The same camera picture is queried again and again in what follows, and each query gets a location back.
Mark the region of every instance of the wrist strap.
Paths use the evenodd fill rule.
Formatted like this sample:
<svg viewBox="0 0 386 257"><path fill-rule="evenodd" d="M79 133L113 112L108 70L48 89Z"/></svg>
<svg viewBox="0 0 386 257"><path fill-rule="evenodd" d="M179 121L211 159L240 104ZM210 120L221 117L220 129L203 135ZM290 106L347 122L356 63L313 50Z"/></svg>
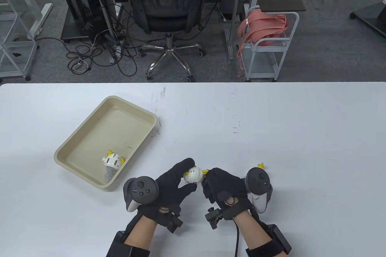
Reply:
<svg viewBox="0 0 386 257"><path fill-rule="evenodd" d="M255 249L246 249L246 252L248 257L274 257L283 252L283 247L276 240L271 240Z"/></svg>
<svg viewBox="0 0 386 257"><path fill-rule="evenodd" d="M225 220L232 220L234 217L236 217L238 214L249 210L251 208L247 208L245 204L242 202L238 202L234 204L232 207L227 208L226 210L222 211L222 217L224 217Z"/></svg>

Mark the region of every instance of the hand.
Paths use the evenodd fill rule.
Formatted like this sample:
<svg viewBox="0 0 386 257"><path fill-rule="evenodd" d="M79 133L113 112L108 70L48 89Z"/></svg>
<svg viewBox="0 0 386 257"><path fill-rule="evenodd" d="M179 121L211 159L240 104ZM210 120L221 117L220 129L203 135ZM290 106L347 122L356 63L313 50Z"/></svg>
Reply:
<svg viewBox="0 0 386 257"><path fill-rule="evenodd" d="M223 210L236 202L242 203L245 210L252 207L244 181L222 169L211 169L201 185L205 198L212 204L216 202Z"/></svg>
<svg viewBox="0 0 386 257"><path fill-rule="evenodd" d="M183 174L194 166L195 162L193 159L184 159L156 179L159 189L157 199L148 205L140 205L138 212L167 227L172 213L178 217L181 211L179 205L197 188L196 184L186 184L182 188L178 188Z"/></svg>

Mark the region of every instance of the plastic tray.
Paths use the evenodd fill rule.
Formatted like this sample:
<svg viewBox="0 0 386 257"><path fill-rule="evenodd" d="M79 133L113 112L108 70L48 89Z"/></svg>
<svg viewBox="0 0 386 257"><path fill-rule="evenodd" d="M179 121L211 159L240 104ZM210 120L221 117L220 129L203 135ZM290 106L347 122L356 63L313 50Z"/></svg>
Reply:
<svg viewBox="0 0 386 257"><path fill-rule="evenodd" d="M97 188L112 184L157 123L155 114L117 96L107 97L56 150L57 164ZM102 157L108 151L125 159L105 183Z"/></svg>

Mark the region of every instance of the toy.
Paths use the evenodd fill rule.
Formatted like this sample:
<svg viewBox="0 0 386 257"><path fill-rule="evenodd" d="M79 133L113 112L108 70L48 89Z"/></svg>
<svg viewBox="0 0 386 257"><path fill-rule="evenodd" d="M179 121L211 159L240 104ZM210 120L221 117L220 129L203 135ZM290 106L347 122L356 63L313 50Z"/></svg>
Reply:
<svg viewBox="0 0 386 257"><path fill-rule="evenodd" d="M107 153L107 158L102 158L103 164L107 167L105 173L105 182L108 183L111 181L118 169L123 165L125 159L122 158L119 154L114 154L111 150Z"/></svg>
<svg viewBox="0 0 386 257"><path fill-rule="evenodd" d="M189 184L199 184L207 174L209 170L202 170L199 167L193 167L184 174L184 180Z"/></svg>

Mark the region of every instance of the office chair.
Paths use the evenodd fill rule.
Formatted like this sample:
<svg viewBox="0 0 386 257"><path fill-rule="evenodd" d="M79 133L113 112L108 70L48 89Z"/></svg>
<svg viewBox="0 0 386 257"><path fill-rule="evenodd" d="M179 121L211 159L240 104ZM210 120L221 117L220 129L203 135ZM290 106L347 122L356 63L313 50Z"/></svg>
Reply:
<svg viewBox="0 0 386 257"><path fill-rule="evenodd" d="M165 46L144 44L139 49L140 56L144 55L143 49L161 50L162 53L150 64L145 73L146 79L150 80L154 68L167 55L174 56L183 66L188 75L188 81L194 82L194 78L188 64L179 56L177 50L196 48L198 55L203 57L205 50L199 44L175 46L173 32L190 32L199 24L204 0L130 0L132 17L135 23L144 30L146 34L155 32L166 32Z"/></svg>

